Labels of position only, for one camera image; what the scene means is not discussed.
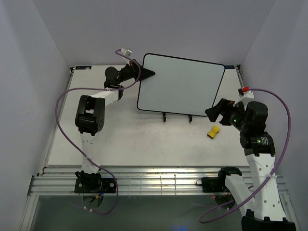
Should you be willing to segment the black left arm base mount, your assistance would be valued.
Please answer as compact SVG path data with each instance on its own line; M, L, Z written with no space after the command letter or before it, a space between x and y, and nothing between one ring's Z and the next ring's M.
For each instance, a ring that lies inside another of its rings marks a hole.
M116 181L113 178L102 178L99 173L75 172L74 193L116 193Z

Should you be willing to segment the black framed whiteboard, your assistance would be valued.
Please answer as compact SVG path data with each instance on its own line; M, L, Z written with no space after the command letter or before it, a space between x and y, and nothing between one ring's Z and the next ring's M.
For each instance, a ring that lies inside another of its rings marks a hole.
M155 73L140 82L141 111L205 116L214 105L225 73L223 64L147 53L143 67Z

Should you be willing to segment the yellow whiteboard eraser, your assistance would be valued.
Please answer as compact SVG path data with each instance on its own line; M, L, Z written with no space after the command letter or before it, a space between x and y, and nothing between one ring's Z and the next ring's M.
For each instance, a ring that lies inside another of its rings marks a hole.
M220 128L216 125L214 125L211 130L207 133L207 136L211 139L214 139L217 134L220 132Z

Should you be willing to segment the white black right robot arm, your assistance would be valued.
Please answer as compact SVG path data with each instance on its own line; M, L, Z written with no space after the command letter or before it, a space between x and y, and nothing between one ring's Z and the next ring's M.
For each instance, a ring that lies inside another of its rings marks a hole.
M223 191L230 191L242 214L243 231L294 231L296 225L287 219L273 172L275 147L272 137L265 131L268 108L251 101L244 106L221 99L217 105L206 109L211 122L222 116L220 124L234 126L240 132L240 144L250 167L253 192L244 183L236 167L223 167L218 173L217 184Z

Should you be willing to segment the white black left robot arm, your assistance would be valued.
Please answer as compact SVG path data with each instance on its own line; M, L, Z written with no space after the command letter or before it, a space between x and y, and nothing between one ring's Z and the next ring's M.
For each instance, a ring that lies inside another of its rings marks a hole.
M155 72L129 61L121 70L108 67L105 70L104 90L94 95L82 95L79 99L75 125L82 141L82 167L75 175L79 184L88 193L115 193L116 180L102 178L100 164L97 160L99 147L98 137L104 127L105 108L119 101L124 93L122 82L134 79L145 80L155 75Z

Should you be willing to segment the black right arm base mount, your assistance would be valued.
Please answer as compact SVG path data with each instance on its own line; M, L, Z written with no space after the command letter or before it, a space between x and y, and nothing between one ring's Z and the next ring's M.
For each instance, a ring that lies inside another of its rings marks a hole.
M203 193L230 192L218 177L202 177L196 181L196 186L201 187Z

